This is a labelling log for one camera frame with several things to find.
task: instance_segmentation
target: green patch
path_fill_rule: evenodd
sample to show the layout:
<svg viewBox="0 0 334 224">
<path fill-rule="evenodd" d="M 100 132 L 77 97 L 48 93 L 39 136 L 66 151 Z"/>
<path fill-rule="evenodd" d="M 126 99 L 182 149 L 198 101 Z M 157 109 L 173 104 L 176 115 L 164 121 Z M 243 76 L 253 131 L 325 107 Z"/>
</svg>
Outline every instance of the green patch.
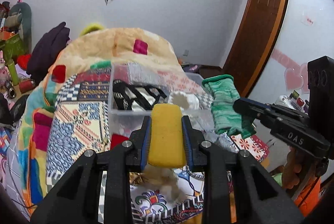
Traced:
<svg viewBox="0 0 334 224">
<path fill-rule="evenodd" d="M 111 61 L 99 61 L 99 62 L 91 65 L 91 70 L 104 69 L 104 68 L 108 68 L 108 67 L 111 67 Z"/>
<path fill-rule="evenodd" d="M 23 136 L 23 146 L 27 148 L 29 146 L 29 140 L 32 135 L 31 127 L 23 127 L 22 136 Z"/>
<path fill-rule="evenodd" d="M 54 103 L 56 102 L 56 97 L 57 97 L 57 94 L 55 93 L 48 93 L 48 92 L 45 93 L 45 98 L 51 106 L 54 106 Z"/>
<path fill-rule="evenodd" d="M 43 109 L 46 110 L 46 111 L 48 111 L 48 112 L 50 112 L 50 113 L 54 113 L 55 110 L 56 110 L 56 108 L 55 108 L 54 105 L 52 105 L 52 106 L 45 106 L 45 107 L 43 107 Z"/>
</svg>

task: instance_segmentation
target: toy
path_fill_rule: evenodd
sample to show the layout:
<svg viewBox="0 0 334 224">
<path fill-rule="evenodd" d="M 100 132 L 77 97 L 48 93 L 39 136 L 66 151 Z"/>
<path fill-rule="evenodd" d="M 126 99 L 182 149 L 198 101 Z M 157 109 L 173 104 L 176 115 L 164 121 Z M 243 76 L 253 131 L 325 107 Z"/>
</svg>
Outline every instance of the toy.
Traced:
<svg viewBox="0 0 334 224">
<path fill-rule="evenodd" d="M 5 66 L 5 60 L 3 53 L 0 51 L 0 87 L 5 85 L 5 82 L 9 80 L 9 70 Z"/>
</svg>

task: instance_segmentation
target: red cloth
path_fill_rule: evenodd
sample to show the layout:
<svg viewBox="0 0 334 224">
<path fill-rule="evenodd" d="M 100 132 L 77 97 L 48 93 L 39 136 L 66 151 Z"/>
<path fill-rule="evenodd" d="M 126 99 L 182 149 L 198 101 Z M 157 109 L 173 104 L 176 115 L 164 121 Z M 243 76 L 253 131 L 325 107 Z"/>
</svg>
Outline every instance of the red cloth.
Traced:
<svg viewBox="0 0 334 224">
<path fill-rule="evenodd" d="M 27 65 L 28 65 L 28 61 L 31 57 L 31 54 L 24 54 L 24 55 L 20 55 L 17 58 L 17 64 L 19 64 L 20 68 L 23 70 L 27 70 Z"/>
<path fill-rule="evenodd" d="M 125 140 L 129 140 L 127 137 L 113 133 L 111 136 L 110 149 L 116 147 L 118 144 L 122 143 Z"/>
<path fill-rule="evenodd" d="M 65 73 L 66 73 L 66 66 L 65 65 L 57 65 L 53 71 L 51 80 L 55 83 L 63 83 L 65 81 Z"/>
</svg>

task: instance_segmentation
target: human hand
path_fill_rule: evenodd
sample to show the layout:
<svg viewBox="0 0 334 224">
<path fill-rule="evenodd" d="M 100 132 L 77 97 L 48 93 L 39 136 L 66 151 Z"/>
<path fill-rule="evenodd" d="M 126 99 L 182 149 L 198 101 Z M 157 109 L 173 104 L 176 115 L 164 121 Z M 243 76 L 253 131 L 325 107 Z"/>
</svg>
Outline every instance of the human hand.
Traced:
<svg viewBox="0 0 334 224">
<path fill-rule="evenodd" d="M 290 152 L 287 156 L 287 164 L 284 167 L 282 174 L 282 186 L 283 188 L 292 189 L 295 185 L 299 184 L 298 173 L 302 170 L 301 163 L 303 162 L 303 156 L 296 153 L 296 149 L 290 147 Z M 311 184 L 315 180 L 315 170 L 313 171 L 306 186 Z"/>
</svg>

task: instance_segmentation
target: orange sleeve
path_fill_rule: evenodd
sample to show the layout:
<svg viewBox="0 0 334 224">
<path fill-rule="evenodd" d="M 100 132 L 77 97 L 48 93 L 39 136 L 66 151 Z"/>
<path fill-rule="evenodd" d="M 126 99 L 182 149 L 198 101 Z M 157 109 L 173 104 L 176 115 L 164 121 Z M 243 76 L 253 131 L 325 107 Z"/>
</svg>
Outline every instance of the orange sleeve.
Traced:
<svg viewBox="0 0 334 224">
<path fill-rule="evenodd" d="M 305 187 L 304 190 L 298 196 L 298 198 L 295 200 L 295 204 L 297 206 L 300 204 L 300 202 L 306 196 L 306 194 L 310 190 L 312 184 L 309 184 L 307 187 Z M 313 208 L 317 205 L 317 203 L 319 201 L 319 192 L 320 192 L 320 180 L 318 180 L 318 182 L 315 185 L 315 187 L 313 188 L 312 192 L 308 195 L 306 200 L 299 207 L 299 209 L 302 212 L 304 217 L 306 217 L 313 210 Z"/>
</svg>

